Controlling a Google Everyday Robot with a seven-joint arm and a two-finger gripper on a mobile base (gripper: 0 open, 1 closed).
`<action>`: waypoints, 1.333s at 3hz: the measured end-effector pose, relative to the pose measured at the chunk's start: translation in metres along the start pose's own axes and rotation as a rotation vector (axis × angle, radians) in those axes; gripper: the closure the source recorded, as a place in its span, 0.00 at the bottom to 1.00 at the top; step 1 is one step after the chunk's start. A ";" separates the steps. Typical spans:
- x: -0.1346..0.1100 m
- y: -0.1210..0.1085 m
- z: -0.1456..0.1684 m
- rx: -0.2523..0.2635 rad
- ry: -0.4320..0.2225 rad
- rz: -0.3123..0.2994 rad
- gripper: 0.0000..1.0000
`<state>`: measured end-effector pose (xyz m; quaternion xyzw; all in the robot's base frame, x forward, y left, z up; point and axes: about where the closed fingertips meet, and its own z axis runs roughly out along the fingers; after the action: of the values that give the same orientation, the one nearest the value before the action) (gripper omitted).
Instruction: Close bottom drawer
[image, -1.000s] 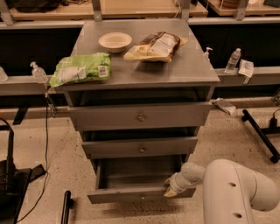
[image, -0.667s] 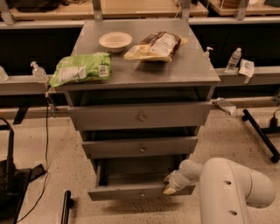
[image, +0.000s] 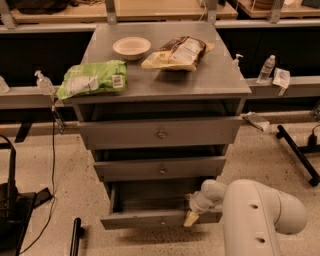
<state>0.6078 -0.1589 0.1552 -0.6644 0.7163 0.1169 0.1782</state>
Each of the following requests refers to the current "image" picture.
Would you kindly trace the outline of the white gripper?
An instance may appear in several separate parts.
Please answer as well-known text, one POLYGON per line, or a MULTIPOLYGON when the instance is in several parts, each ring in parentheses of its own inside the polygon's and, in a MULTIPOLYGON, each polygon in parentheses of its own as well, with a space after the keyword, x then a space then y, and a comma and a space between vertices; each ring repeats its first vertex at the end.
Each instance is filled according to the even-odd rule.
POLYGON ((190 209, 187 212, 184 227, 191 227, 199 218, 199 214, 206 212, 213 202, 212 195, 203 191, 196 191, 193 194, 185 194, 185 199, 189 201, 190 209))

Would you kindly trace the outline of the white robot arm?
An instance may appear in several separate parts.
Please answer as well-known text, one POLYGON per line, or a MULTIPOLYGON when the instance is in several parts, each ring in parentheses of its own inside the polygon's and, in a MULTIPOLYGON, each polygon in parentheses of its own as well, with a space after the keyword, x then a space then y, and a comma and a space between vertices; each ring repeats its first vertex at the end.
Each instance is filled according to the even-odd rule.
POLYGON ((188 200, 186 227, 209 209, 222 206, 225 256, 281 256, 277 235, 297 234, 307 224, 299 199, 253 180, 225 185, 207 179, 188 200))

